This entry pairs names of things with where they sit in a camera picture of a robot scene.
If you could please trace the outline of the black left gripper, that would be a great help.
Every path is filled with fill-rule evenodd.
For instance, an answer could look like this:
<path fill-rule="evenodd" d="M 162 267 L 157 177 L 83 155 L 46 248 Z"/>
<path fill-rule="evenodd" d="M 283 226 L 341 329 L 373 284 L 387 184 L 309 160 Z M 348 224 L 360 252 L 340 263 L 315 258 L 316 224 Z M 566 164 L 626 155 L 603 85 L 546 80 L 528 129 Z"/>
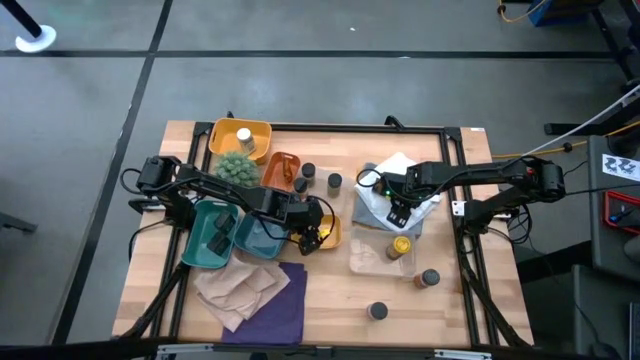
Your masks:
<path fill-rule="evenodd" d="M 298 248 L 303 256 L 321 248 L 325 239 L 325 230 L 319 229 L 323 217 L 324 211 L 319 198 L 293 195 L 289 200 L 285 227 L 299 234 Z"/>

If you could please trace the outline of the black metal stand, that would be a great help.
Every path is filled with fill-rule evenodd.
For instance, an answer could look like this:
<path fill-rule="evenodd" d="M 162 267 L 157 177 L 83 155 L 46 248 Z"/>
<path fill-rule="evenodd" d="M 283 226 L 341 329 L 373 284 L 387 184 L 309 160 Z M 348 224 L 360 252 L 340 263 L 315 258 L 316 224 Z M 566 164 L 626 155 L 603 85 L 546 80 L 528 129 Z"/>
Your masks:
<path fill-rule="evenodd" d="M 624 11 L 626 18 L 630 22 L 627 31 L 627 38 L 630 44 L 620 47 L 611 32 L 602 12 L 599 9 L 591 12 L 600 33 L 605 40 L 612 59 L 622 71 L 626 82 L 621 86 L 622 92 L 631 91 L 635 86 L 640 85 L 640 75 L 636 76 L 628 64 L 628 58 L 632 54 L 640 55 L 640 0 L 615 0 Z"/>

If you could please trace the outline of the clear plastic container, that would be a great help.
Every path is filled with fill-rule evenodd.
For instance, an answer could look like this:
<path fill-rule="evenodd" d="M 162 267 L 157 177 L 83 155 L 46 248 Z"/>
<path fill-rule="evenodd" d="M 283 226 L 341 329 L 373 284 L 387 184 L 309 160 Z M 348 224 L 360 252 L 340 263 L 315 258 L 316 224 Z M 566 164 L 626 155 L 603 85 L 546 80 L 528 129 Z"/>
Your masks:
<path fill-rule="evenodd" d="M 327 178 L 331 173 L 339 173 L 343 178 L 341 192 L 336 198 L 331 198 L 327 194 Z M 301 169 L 298 171 L 297 177 L 303 177 Z M 344 171 L 316 166 L 315 181 L 313 184 L 308 183 L 308 185 L 307 194 L 324 199 L 333 208 L 336 215 L 342 216 L 353 201 L 355 180 Z"/>
<path fill-rule="evenodd" d="M 385 255 L 386 247 L 396 236 L 406 236 L 412 242 L 411 251 L 396 261 Z M 416 236 L 390 231 L 354 227 L 351 230 L 349 266 L 360 275 L 410 278 L 416 271 Z"/>

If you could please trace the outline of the purple cloth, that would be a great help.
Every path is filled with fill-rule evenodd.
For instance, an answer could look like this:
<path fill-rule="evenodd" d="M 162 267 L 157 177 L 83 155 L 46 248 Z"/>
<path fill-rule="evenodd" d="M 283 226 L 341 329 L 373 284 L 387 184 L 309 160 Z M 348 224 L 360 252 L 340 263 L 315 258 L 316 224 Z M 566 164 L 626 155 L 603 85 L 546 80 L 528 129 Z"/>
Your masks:
<path fill-rule="evenodd" d="M 308 273 L 298 263 L 280 263 L 279 268 L 289 277 L 289 284 L 235 332 L 225 329 L 223 343 L 296 345 L 302 341 Z"/>

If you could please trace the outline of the white-lid spice jar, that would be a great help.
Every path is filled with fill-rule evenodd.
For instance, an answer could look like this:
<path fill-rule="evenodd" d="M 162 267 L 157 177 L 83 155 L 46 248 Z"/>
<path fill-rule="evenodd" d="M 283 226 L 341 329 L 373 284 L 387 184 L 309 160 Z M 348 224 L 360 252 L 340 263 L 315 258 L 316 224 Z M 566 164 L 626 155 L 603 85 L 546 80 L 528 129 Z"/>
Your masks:
<path fill-rule="evenodd" d="M 253 133 L 249 128 L 238 129 L 236 138 L 245 154 L 252 154 L 256 150 Z"/>

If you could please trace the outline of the black desk leg bar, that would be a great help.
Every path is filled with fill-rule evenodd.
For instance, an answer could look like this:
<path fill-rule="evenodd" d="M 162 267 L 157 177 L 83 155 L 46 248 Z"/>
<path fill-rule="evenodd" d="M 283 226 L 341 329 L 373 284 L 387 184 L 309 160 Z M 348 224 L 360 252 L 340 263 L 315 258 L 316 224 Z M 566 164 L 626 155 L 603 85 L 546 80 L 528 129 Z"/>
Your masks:
<path fill-rule="evenodd" d="M 596 120 L 573 133 L 573 136 L 605 135 L 629 124 L 633 118 L 640 116 L 640 95 L 624 100 L 621 105 L 608 111 L 603 120 Z M 546 135 L 563 135 L 578 127 L 570 123 L 546 123 L 543 127 Z"/>

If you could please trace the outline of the black cabinet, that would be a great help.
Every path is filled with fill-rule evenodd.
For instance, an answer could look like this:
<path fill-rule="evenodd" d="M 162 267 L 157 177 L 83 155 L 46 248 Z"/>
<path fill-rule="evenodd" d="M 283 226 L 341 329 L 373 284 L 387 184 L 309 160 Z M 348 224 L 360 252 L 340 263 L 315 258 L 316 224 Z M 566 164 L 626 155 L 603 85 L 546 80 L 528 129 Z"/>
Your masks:
<path fill-rule="evenodd" d="M 619 360 L 640 360 L 640 283 L 574 265 L 571 269 L 573 343 L 576 353 L 594 349 Z"/>

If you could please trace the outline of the dark furniture foot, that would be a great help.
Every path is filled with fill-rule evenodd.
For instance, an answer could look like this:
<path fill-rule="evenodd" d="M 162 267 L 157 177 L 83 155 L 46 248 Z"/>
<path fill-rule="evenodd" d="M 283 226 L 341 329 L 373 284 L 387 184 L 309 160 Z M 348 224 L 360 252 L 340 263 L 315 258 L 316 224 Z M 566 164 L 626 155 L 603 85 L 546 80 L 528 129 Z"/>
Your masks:
<path fill-rule="evenodd" d="M 18 217 L 0 211 L 0 230 L 14 229 L 23 233 L 34 233 L 38 226 Z"/>

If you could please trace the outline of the green teal plastic bin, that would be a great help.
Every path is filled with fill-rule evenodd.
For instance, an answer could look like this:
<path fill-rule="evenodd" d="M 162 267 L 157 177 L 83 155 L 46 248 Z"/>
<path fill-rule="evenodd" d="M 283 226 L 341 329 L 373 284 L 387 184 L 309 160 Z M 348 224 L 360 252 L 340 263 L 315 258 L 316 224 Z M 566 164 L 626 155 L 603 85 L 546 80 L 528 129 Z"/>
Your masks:
<path fill-rule="evenodd" d="M 205 269 L 219 269 L 224 267 L 234 248 L 234 237 L 239 225 L 239 212 L 235 205 L 212 200 L 202 200 L 195 204 L 196 217 L 191 228 L 186 248 L 181 256 L 181 261 L 192 267 Z M 221 212 L 231 213 L 236 223 L 230 233 L 226 234 L 231 240 L 231 245 L 224 255 L 218 256 L 207 248 L 212 237 L 219 233 L 214 226 L 214 221 Z"/>

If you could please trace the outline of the small yellow plastic bin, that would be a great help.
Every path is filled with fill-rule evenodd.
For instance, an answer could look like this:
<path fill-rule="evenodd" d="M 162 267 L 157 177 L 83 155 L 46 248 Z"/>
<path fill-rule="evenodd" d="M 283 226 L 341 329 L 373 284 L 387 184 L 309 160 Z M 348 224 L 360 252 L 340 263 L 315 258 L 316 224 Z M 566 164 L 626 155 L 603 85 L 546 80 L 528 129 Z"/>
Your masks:
<path fill-rule="evenodd" d="M 317 237 L 323 239 L 320 250 L 338 247 L 342 242 L 342 223 L 338 216 L 324 215 L 318 227 Z"/>

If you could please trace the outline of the silver metal bracket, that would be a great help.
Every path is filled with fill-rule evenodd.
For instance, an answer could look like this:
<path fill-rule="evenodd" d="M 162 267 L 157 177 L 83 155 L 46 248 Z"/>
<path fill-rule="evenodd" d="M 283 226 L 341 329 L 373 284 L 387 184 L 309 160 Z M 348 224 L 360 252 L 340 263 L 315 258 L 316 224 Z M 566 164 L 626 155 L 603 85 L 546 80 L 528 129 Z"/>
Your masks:
<path fill-rule="evenodd" d="M 196 353 L 207 349 L 202 344 L 165 344 L 160 345 L 156 351 L 156 357 L 160 360 L 175 360 L 177 355 Z"/>
<path fill-rule="evenodd" d="M 440 360 L 493 360 L 491 353 L 452 349 L 435 349 L 434 358 Z"/>

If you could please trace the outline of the white mounting bracket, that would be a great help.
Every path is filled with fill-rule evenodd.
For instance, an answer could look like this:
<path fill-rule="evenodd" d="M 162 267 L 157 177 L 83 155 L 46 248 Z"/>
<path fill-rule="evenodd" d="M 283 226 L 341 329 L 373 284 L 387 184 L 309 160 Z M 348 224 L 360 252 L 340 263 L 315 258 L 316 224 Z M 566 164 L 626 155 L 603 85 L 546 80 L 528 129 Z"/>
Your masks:
<path fill-rule="evenodd" d="M 456 217 L 464 217 L 465 204 L 466 204 L 465 201 L 452 201 L 451 206 L 452 206 L 453 215 Z M 493 218 L 503 219 L 503 220 L 511 219 L 512 217 L 513 217 L 513 212 L 511 210 L 506 212 L 498 212 L 493 215 Z"/>

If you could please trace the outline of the beige cloth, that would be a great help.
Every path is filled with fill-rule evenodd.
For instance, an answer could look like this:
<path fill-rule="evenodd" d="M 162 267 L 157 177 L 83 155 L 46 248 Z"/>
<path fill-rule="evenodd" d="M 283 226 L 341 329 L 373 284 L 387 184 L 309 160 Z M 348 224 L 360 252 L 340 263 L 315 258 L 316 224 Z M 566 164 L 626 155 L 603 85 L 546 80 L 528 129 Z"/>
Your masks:
<path fill-rule="evenodd" d="M 290 283 L 274 260 L 234 250 L 226 266 L 197 269 L 193 284 L 205 308 L 234 333 Z"/>

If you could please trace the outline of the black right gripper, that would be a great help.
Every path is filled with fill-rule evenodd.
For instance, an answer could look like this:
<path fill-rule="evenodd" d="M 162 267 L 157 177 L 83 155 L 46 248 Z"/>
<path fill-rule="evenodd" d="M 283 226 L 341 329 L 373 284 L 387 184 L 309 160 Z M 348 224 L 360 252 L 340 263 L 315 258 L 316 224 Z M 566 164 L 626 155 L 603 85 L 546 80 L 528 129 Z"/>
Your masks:
<path fill-rule="evenodd" d="M 418 199 L 405 192 L 405 184 L 405 176 L 396 173 L 384 172 L 377 180 L 377 194 L 387 198 L 391 203 L 386 220 L 398 228 L 406 226 L 413 208 L 418 207 Z"/>

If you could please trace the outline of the green succulent plant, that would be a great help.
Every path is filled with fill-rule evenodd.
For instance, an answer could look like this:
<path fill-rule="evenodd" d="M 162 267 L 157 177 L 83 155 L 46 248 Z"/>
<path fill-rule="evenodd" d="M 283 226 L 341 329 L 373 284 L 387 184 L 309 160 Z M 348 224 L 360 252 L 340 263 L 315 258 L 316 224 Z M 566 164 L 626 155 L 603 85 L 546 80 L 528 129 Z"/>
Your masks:
<path fill-rule="evenodd" d="M 214 175 L 245 187 L 260 183 L 258 166 L 244 153 L 228 152 L 220 155 L 214 165 Z"/>

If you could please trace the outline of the black aluminium table frame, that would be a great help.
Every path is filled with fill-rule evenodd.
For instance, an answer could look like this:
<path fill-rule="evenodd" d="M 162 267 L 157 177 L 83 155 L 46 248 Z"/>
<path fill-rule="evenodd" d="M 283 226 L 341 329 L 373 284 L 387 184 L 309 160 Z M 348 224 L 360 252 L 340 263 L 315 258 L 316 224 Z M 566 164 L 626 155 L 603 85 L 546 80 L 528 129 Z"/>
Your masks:
<path fill-rule="evenodd" d="M 194 121 L 169 121 L 161 145 L 142 155 L 174 155 L 187 160 Z M 366 162 L 381 162 L 396 152 L 417 161 L 441 159 L 440 134 L 411 134 L 388 126 L 272 125 L 271 152 L 287 152 L 302 162 L 313 162 L 343 177 L 354 176 Z M 487 135 L 483 129 L 462 128 L 450 135 L 448 152 L 457 161 L 464 151 L 468 163 L 491 160 Z M 418 270 L 435 268 L 441 274 L 439 285 L 419 290 L 411 279 L 360 276 L 349 267 L 351 215 L 354 193 L 347 201 L 342 244 L 331 250 L 301 256 L 294 244 L 285 244 L 282 259 L 304 263 L 308 271 L 305 300 L 303 345 L 321 349 L 331 347 L 470 348 L 470 335 L 463 286 L 455 254 L 448 199 L 426 219 L 423 237 L 417 246 Z M 158 293 L 170 243 L 171 229 L 158 226 L 143 232 L 136 242 L 122 292 L 112 334 L 129 330 Z M 495 233 L 481 237 L 486 273 L 493 301 L 518 335 L 533 343 L 511 244 Z M 195 295 L 192 279 L 180 319 L 179 342 L 221 343 L 222 325 Z M 365 308 L 372 302 L 388 304 L 387 319 L 372 321 Z"/>

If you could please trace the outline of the small orange plastic bin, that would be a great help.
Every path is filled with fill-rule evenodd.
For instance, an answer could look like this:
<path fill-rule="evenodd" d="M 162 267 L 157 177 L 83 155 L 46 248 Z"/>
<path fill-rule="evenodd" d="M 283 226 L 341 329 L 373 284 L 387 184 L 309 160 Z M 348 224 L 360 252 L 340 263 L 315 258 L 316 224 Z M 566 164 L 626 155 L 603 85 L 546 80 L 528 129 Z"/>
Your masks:
<path fill-rule="evenodd" d="M 263 186 L 272 187 L 284 191 L 291 192 L 293 190 L 293 182 L 286 183 L 282 176 L 282 157 L 284 155 L 288 155 L 292 158 L 292 168 L 294 173 L 294 180 L 298 174 L 298 171 L 301 167 L 300 158 L 296 155 L 285 153 L 285 152 L 276 152 L 274 153 L 264 171 L 261 184 Z"/>

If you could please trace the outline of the blue box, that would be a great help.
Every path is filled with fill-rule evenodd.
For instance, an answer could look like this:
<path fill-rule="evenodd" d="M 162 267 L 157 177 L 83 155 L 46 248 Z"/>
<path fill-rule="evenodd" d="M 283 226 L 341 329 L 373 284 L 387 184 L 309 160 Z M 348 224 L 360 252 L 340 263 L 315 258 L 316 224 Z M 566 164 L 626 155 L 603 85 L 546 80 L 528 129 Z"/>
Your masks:
<path fill-rule="evenodd" d="M 591 0 L 533 0 L 527 17 L 536 27 L 579 23 L 597 5 Z"/>

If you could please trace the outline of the grey cloth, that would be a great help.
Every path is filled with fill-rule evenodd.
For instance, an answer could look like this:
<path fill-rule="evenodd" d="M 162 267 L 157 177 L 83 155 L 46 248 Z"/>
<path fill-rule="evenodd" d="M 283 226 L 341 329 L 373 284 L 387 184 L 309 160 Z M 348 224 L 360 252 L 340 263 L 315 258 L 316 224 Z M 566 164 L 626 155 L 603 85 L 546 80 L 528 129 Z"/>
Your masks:
<path fill-rule="evenodd" d="M 413 208 L 411 217 L 403 228 L 398 228 L 386 220 L 390 211 L 390 201 L 378 195 L 373 190 L 362 190 L 359 185 L 355 186 L 356 200 L 352 221 L 360 225 L 366 225 L 373 228 L 393 231 L 395 233 L 408 233 L 420 236 L 423 228 L 423 220 L 438 205 L 438 202 L 428 200 Z"/>

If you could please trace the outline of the white cloth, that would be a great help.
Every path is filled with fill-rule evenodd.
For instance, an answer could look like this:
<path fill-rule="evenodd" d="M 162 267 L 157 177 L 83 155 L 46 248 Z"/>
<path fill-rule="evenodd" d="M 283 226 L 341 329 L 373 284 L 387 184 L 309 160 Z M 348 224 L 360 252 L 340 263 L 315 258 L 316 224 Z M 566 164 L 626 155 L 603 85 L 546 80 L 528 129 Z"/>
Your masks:
<path fill-rule="evenodd" d="M 396 152 L 381 164 L 365 163 L 363 165 L 365 173 L 362 180 L 364 183 L 369 183 L 371 179 L 377 180 L 379 178 L 376 173 L 370 172 L 370 169 L 379 170 L 380 172 L 390 170 L 393 173 L 405 173 L 408 166 L 415 164 L 416 161 L 408 158 L 404 153 Z M 354 189 L 358 198 L 356 199 L 352 220 L 396 233 L 406 232 L 420 235 L 424 218 L 439 205 L 441 200 L 440 195 L 435 195 L 426 202 L 421 203 L 411 211 L 405 226 L 398 227 L 387 220 L 387 216 L 391 211 L 390 200 L 382 195 L 375 194 L 370 188 L 365 188 L 358 184 L 354 186 Z"/>

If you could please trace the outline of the blue teal plastic bin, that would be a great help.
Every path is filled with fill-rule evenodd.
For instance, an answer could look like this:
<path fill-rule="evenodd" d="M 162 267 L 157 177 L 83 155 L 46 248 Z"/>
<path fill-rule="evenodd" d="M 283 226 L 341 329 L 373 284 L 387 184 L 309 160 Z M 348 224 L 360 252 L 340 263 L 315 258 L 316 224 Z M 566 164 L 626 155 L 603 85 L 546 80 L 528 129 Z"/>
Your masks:
<path fill-rule="evenodd" d="M 277 224 L 262 221 L 246 214 L 235 234 L 239 249 L 263 259 L 273 259 L 286 243 L 289 232 Z"/>

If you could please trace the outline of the large yellow plastic bin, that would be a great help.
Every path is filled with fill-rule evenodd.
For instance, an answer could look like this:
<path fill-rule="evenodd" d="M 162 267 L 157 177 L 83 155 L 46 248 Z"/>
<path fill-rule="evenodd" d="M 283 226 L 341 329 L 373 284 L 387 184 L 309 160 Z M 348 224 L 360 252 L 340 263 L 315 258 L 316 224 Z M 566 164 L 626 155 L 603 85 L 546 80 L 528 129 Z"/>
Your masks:
<path fill-rule="evenodd" d="M 248 155 L 250 160 L 261 165 L 267 160 L 270 148 L 272 127 L 269 123 L 238 118 L 220 118 L 213 126 L 209 150 L 216 155 L 228 152 L 241 152 L 242 146 L 237 139 L 237 131 L 247 128 L 253 137 L 255 150 Z"/>

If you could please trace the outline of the white printed sticker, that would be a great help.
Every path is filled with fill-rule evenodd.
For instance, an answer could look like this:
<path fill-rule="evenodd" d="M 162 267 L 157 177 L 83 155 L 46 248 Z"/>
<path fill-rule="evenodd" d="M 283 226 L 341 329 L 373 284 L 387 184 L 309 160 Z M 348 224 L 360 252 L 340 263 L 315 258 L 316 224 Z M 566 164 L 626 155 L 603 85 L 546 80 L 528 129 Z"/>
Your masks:
<path fill-rule="evenodd" d="M 603 154 L 602 172 L 607 175 L 640 182 L 640 161 Z"/>

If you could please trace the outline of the white round stanchion base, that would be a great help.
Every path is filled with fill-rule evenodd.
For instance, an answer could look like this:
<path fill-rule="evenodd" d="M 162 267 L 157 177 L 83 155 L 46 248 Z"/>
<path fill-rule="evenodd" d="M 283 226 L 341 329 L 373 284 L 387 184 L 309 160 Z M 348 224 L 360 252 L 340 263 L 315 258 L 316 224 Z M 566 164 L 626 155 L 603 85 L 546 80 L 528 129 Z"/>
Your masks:
<path fill-rule="evenodd" d="M 57 32 L 49 25 L 41 25 L 40 30 L 41 33 L 36 37 L 32 35 L 17 36 L 14 41 L 16 48 L 27 54 L 39 53 L 48 49 L 55 42 Z"/>

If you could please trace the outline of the red tray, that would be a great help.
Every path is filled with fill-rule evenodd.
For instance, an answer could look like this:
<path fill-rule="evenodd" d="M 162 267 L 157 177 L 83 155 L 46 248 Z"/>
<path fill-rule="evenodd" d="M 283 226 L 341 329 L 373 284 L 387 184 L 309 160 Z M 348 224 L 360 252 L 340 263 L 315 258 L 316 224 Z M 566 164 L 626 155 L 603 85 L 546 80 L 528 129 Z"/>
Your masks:
<path fill-rule="evenodd" d="M 640 197 L 606 191 L 603 210 L 603 220 L 608 226 L 640 235 Z"/>

